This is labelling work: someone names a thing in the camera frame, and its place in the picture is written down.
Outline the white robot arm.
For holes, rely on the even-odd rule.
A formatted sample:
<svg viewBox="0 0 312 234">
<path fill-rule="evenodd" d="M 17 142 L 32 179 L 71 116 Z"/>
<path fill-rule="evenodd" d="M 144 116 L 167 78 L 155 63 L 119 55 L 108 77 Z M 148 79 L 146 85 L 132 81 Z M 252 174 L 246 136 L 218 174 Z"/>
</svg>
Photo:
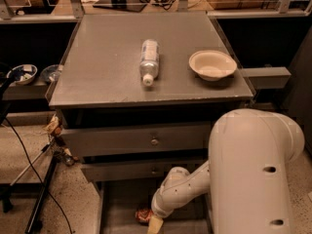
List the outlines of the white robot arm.
<svg viewBox="0 0 312 234">
<path fill-rule="evenodd" d="M 194 172 L 172 168 L 155 192 L 147 234 L 203 194 L 214 234 L 294 234 L 286 164 L 304 149 L 298 124 L 283 114 L 235 109 L 214 124 L 209 159 Z"/>
</svg>

